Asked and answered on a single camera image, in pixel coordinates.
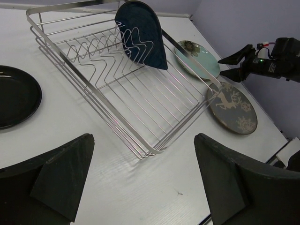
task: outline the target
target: decorated plate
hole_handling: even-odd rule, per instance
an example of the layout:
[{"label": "decorated plate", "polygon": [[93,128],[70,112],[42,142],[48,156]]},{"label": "decorated plate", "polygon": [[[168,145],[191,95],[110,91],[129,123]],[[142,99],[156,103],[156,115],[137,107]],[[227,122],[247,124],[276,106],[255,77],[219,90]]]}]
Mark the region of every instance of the decorated plate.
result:
[{"label": "decorated plate", "polygon": [[257,128],[257,116],[247,97],[229,83],[221,82],[223,89],[217,94],[217,87],[210,87],[215,91],[207,91],[207,99],[214,101],[210,110],[215,118],[227,129],[241,135],[249,135]]},{"label": "decorated plate", "polygon": [[[209,71],[215,78],[220,75],[220,66],[216,58],[206,50],[203,46],[194,43],[192,41],[180,41],[178,44],[185,49],[191,56],[197,60],[207,71]],[[199,69],[193,62],[185,57],[177,48],[175,48],[175,54],[182,59],[199,77],[203,80],[209,80],[209,77]],[[190,70],[180,59],[178,62],[185,68],[191,75],[196,76],[192,70]]]}]

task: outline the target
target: white tabletop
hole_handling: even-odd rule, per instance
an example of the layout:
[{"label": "white tabletop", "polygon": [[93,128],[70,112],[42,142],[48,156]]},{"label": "white tabletop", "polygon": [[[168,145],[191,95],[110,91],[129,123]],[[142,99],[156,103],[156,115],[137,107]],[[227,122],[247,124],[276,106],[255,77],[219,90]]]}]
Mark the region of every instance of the white tabletop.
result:
[{"label": "white tabletop", "polygon": [[[256,101],[241,84],[235,84],[256,110],[258,127],[253,134],[232,134],[206,111],[166,152],[139,161],[38,50],[25,11],[0,9],[0,20],[0,64],[28,72],[43,90],[34,116],[0,131],[0,168],[84,133],[93,134],[95,150],[76,224],[196,225],[209,214],[193,144],[196,134],[205,133],[262,162],[286,143]],[[189,19],[161,17],[160,22],[175,40],[195,41],[219,59]]]}]

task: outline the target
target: white wall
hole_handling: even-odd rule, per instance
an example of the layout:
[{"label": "white wall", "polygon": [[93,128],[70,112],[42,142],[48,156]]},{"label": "white wall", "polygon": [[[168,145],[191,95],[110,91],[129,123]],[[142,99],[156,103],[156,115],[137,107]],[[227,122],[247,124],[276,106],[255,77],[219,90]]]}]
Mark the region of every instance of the white wall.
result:
[{"label": "white wall", "polygon": [[[80,0],[0,0],[5,3],[55,5],[77,2]],[[199,0],[140,0],[148,4],[156,12],[193,14],[199,6]]]},{"label": "white wall", "polygon": [[[202,0],[192,17],[220,56],[246,44],[300,40],[299,0]],[[245,85],[288,137],[300,137],[300,83],[250,75]]]}]

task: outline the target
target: blue plate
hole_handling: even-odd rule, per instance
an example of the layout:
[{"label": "blue plate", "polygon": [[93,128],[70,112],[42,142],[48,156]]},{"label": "blue plate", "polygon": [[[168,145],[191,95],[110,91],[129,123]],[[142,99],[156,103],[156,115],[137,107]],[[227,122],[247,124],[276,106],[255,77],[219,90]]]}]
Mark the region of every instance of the blue plate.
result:
[{"label": "blue plate", "polygon": [[121,31],[125,53],[132,61],[168,69],[160,23],[148,5],[127,1],[119,8],[115,22]]},{"label": "blue plate", "polygon": [[[206,50],[203,46],[192,41],[180,41],[178,44],[184,48],[191,56],[197,60],[204,68],[207,69],[215,78],[220,75],[220,66],[216,58]],[[210,80],[209,77],[199,69],[193,62],[185,57],[177,48],[175,48],[176,55],[182,59],[199,77],[203,80]],[[181,60],[177,58],[178,62],[185,68],[191,75],[196,76]]]}]

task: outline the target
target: flower design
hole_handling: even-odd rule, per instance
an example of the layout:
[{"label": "flower design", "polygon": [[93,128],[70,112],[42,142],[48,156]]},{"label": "flower design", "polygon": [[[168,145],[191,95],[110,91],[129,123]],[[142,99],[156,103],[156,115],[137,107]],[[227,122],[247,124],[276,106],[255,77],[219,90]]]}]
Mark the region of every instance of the flower design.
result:
[{"label": "flower design", "polygon": [[251,111],[251,104],[247,103],[247,102],[242,102],[240,104],[240,107],[242,108],[242,110],[244,110],[245,112],[249,112]]},{"label": "flower design", "polygon": [[251,119],[245,119],[245,117],[239,117],[237,120],[238,128],[241,129],[244,133],[251,132],[255,128],[255,123]]},{"label": "flower design", "polygon": [[232,88],[233,88],[232,85],[229,84],[229,83],[222,83],[222,85],[223,85],[223,88],[225,88],[225,90],[226,90],[227,92],[231,91]]},{"label": "flower design", "polygon": [[200,46],[196,43],[191,41],[181,41],[181,45],[187,52],[191,53],[192,56],[198,56]]}]

